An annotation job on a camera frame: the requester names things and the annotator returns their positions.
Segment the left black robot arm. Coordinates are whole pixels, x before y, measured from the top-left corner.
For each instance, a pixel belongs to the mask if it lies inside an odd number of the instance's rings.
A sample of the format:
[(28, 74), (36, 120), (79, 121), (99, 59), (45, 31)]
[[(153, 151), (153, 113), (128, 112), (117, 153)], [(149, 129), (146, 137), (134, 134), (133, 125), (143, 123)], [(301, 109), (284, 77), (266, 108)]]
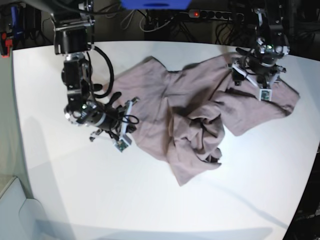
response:
[(255, 44), (245, 50), (237, 47), (239, 57), (232, 59), (232, 80), (236, 86), (250, 81), (255, 87), (269, 90), (279, 81), (286, 68), (277, 61), (290, 52), (288, 38), (283, 27), (283, 18), (278, 0), (265, 0), (263, 6), (255, 6), (257, 15)]

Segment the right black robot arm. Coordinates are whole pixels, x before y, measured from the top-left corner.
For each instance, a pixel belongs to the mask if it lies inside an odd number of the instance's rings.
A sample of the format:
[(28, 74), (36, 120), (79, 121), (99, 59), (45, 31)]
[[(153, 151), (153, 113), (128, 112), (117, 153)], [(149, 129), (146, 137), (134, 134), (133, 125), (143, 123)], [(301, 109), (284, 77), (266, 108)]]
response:
[[(89, 137), (91, 142), (107, 133), (120, 151), (129, 147), (132, 140), (128, 134), (133, 133), (139, 123), (131, 111), (139, 99), (135, 97), (123, 105), (113, 106), (122, 94), (112, 92), (115, 74), (111, 60), (94, 45), (94, 17), (107, 15), (107, 9), (95, 11), (92, 0), (27, 0), (26, 4), (50, 14), (54, 52), (65, 56), (61, 78), (67, 88), (66, 119), (73, 125), (95, 127), (97, 130)], [(109, 83), (103, 94), (98, 94), (103, 86), (92, 81), (90, 51), (100, 54), (108, 66)]]

